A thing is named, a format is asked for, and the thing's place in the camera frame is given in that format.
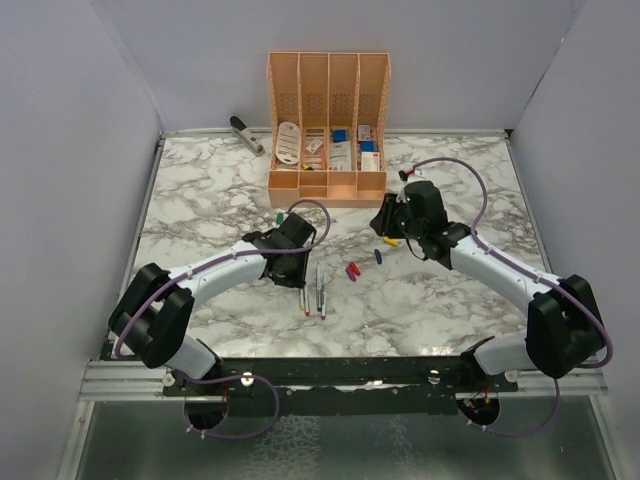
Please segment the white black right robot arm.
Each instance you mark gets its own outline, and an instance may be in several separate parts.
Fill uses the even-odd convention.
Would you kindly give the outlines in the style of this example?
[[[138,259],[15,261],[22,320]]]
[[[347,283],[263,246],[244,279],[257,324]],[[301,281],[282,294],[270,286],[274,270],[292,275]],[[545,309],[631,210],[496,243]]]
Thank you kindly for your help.
[[[432,182],[385,194],[370,226],[381,237],[417,245],[424,259],[479,281],[525,315],[525,332],[469,349],[472,359],[459,367],[467,389],[481,391],[496,375],[516,370],[559,379],[606,348],[597,303],[584,278],[535,270],[487,243],[474,228],[450,221]]]

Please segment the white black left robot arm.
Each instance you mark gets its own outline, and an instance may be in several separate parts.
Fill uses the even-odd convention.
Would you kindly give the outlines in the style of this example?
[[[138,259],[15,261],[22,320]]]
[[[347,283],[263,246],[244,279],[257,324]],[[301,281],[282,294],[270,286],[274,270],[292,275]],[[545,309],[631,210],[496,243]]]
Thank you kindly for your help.
[[[138,270],[109,318],[117,336],[114,355],[132,352],[150,368],[177,370],[195,392],[206,395],[220,385],[219,357],[190,337],[192,313],[213,297],[245,283],[268,278],[286,288],[302,289],[309,252],[317,230],[291,213],[277,228],[244,235],[230,248],[180,268],[149,263]]]

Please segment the yellow pen cap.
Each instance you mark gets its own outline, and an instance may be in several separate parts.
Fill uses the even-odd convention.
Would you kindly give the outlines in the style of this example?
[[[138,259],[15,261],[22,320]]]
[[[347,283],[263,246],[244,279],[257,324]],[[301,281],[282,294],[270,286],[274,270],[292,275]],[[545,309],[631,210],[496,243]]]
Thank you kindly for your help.
[[[388,237],[383,237],[383,241],[386,244],[391,245],[393,247],[399,247],[399,245],[400,245],[400,242],[398,240],[391,239],[391,238],[388,238]]]

